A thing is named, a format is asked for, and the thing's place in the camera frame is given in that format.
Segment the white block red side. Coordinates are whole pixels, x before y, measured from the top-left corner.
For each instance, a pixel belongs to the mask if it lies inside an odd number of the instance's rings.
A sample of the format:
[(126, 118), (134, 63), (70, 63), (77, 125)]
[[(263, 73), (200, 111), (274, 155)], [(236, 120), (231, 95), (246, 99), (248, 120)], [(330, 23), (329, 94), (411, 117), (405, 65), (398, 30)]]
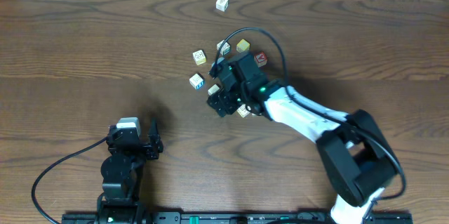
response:
[(214, 93), (220, 90), (220, 86), (218, 84), (214, 84), (208, 89), (208, 95), (213, 95)]

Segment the white block blue side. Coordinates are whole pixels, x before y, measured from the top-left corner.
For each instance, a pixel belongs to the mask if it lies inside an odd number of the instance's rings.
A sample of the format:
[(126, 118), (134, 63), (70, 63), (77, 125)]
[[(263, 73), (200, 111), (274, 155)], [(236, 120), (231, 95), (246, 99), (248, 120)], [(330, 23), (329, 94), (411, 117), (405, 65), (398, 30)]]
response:
[(204, 85), (204, 79), (200, 74), (194, 74), (189, 78), (189, 82), (196, 90), (200, 89)]

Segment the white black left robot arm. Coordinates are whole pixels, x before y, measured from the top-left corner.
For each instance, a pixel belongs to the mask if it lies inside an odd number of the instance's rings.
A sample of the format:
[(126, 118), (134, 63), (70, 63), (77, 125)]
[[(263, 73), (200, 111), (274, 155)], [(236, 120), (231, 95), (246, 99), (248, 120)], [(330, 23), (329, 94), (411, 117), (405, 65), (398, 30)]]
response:
[(106, 144), (111, 154), (103, 161), (102, 196), (94, 223), (151, 223), (152, 218), (140, 203), (140, 186), (147, 161), (159, 158), (163, 143), (156, 120), (148, 131), (148, 140), (140, 140), (141, 128), (137, 117), (121, 118), (109, 127)]

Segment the cream block with red drawing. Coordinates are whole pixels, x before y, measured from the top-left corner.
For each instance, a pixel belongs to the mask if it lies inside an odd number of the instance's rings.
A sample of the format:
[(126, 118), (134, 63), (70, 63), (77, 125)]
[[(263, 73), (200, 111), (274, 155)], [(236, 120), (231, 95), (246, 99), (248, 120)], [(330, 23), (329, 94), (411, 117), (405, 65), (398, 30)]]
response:
[(250, 112), (246, 109), (246, 105), (242, 104), (238, 109), (237, 109), (238, 114), (242, 117), (245, 118), (246, 116), (248, 116), (250, 114)]

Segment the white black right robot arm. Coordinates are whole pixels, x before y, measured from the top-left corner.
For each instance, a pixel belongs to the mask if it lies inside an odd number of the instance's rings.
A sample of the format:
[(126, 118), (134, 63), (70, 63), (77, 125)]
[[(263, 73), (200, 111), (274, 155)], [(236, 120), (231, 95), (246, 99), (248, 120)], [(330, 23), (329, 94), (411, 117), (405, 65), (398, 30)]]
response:
[(374, 204), (387, 199), (383, 192), (393, 178), (404, 176), (375, 120), (364, 110), (348, 114), (329, 109), (263, 74), (223, 81), (207, 103), (221, 117), (243, 107), (312, 141), (337, 193), (330, 210), (334, 223), (367, 221)]

